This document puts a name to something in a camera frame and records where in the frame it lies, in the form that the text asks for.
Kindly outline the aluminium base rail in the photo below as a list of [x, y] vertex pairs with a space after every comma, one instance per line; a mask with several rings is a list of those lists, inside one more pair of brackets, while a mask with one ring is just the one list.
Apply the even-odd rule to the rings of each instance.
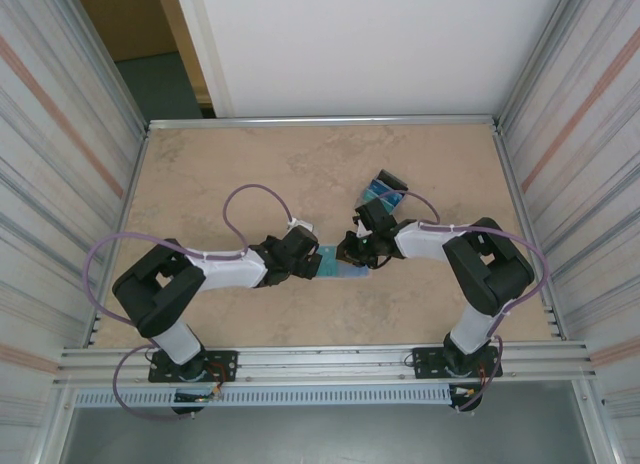
[[[410, 381], [409, 345], [240, 347], [234, 384], [373, 384]], [[56, 386], [102, 387], [111, 382], [123, 349], [77, 349], [62, 353]], [[572, 381], [596, 377], [586, 345], [575, 341], [503, 344], [504, 381]]]

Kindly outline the brown wooden door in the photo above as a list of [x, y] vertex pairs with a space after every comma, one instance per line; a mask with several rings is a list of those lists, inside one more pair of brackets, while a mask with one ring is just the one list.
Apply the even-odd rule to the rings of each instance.
[[160, 0], [79, 0], [115, 62], [177, 51]]

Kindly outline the aluminium table side rail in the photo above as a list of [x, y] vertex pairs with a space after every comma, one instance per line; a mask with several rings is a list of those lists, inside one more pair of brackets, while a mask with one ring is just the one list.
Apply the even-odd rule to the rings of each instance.
[[[495, 131], [493, 133], [493, 141], [495, 144], [496, 152], [498, 154], [502, 171], [506, 180], [507, 188], [514, 206], [515, 214], [517, 217], [518, 225], [522, 231], [523, 237], [535, 247], [541, 254], [542, 246], [537, 239], [536, 233], [533, 229], [531, 219], [526, 207], [524, 192], [521, 189], [520, 184], [516, 178], [514, 167], [512, 165], [505, 141], [502, 135]], [[556, 339], [565, 341], [567, 339], [563, 319], [558, 313], [556, 306], [556, 292], [551, 279], [551, 270], [546, 260], [541, 260], [537, 254], [533, 251], [529, 252], [530, 257], [533, 260], [533, 268], [538, 280], [543, 280], [538, 295], [544, 305], [545, 312], [549, 315], [551, 321], [549, 323], [551, 329], [551, 336]]]

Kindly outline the black credit card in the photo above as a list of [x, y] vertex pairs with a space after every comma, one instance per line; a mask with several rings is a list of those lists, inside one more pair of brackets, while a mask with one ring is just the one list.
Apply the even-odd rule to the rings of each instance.
[[378, 175], [376, 176], [376, 179], [378, 181], [382, 182], [388, 188], [393, 189], [395, 191], [407, 191], [408, 190], [408, 185], [404, 181], [402, 181], [401, 179], [397, 178], [395, 175], [393, 175], [392, 173], [388, 172], [385, 169], [382, 169], [378, 173]]

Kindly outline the aluminium table end rail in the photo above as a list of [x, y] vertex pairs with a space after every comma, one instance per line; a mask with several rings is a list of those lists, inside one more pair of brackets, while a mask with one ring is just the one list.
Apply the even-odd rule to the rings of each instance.
[[149, 130], [173, 129], [251, 129], [284, 127], [341, 127], [385, 125], [489, 125], [494, 117], [483, 114], [432, 114], [406, 116], [325, 116], [325, 117], [260, 117], [152, 120]]

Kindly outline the beige card holder wallet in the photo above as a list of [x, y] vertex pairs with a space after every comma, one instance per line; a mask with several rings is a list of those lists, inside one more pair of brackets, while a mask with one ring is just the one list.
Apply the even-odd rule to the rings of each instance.
[[316, 277], [318, 279], [360, 279], [369, 276], [367, 267], [356, 267], [336, 258], [335, 245], [321, 245], [318, 253], [322, 256]]

